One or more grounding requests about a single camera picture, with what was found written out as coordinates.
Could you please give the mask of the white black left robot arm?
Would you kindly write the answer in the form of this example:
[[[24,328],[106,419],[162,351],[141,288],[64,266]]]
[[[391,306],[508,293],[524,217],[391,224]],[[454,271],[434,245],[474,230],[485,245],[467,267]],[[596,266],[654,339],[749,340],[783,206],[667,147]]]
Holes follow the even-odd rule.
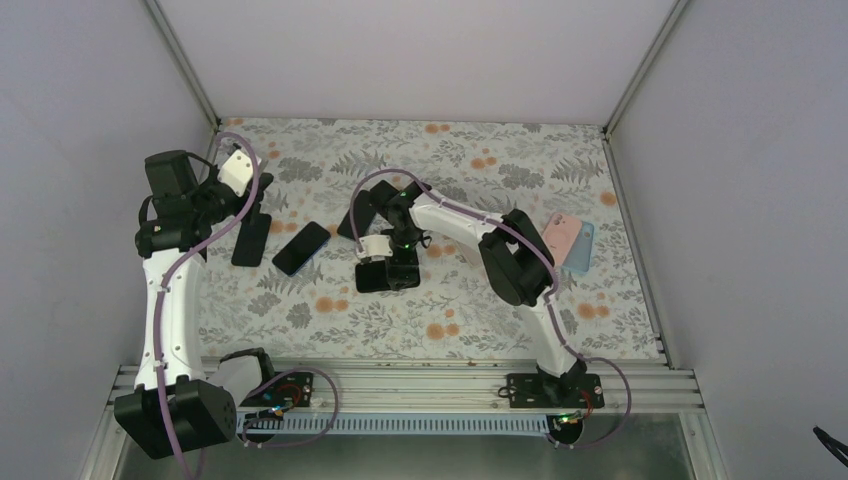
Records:
[[[266,404],[278,391],[263,348],[228,354],[207,375],[198,327],[207,248],[221,236],[213,228],[269,228],[260,201],[273,177],[240,144],[204,181],[191,166],[195,157],[172,150],[146,159],[151,193],[134,238],[146,281],[145,339],[132,391],[115,400],[114,415],[154,460],[230,441],[237,407],[245,399]]]

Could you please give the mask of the pink phone case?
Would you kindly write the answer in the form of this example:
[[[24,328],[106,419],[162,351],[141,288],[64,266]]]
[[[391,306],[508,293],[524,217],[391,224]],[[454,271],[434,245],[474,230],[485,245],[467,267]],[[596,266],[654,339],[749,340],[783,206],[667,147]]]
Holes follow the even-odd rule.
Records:
[[[553,258],[553,266],[563,266],[565,260],[581,235],[583,222],[571,215],[555,213],[549,219],[541,236]]]

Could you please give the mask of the light blue phone case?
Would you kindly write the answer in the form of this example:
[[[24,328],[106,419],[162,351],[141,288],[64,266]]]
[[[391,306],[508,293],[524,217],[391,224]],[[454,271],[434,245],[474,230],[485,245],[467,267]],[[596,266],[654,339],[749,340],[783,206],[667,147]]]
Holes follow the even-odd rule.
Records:
[[[585,275],[589,272],[594,247],[594,225],[583,221],[579,235],[567,254],[563,268],[574,274]]]

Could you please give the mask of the black phone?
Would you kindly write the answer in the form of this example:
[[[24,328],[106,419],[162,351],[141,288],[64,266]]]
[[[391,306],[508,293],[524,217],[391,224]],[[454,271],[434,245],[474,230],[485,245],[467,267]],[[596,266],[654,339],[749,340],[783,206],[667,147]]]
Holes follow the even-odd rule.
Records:
[[[357,264],[354,269],[354,277],[358,293],[397,290],[395,272],[385,260]]]

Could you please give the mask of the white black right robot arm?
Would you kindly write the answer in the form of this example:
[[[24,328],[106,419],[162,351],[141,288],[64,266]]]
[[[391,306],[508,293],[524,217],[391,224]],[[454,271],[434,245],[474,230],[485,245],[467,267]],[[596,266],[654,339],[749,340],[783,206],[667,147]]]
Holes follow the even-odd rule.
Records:
[[[565,407],[578,398],[586,363],[567,344],[555,305],[553,257],[523,211],[498,216],[451,204],[427,184],[412,183],[398,190],[385,181],[371,190],[370,203],[390,227],[357,241],[359,292],[419,286],[417,249],[428,245],[429,231],[475,248],[491,288],[515,307],[537,343],[540,384],[529,395],[531,403]]]

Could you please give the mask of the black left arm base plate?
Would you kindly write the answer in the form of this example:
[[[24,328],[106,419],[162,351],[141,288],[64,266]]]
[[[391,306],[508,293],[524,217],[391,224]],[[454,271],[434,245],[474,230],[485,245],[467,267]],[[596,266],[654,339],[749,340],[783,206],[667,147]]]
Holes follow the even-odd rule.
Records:
[[[310,406],[314,374],[294,372],[276,380],[260,393],[246,398],[241,407],[306,408]]]

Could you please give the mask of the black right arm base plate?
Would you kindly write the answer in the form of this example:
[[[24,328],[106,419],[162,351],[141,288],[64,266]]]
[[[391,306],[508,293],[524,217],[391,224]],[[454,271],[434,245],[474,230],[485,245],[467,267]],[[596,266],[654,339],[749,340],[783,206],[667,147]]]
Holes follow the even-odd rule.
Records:
[[[497,395],[512,409],[603,408],[605,399],[600,377],[582,374],[563,385],[544,379],[540,373],[511,373]]]

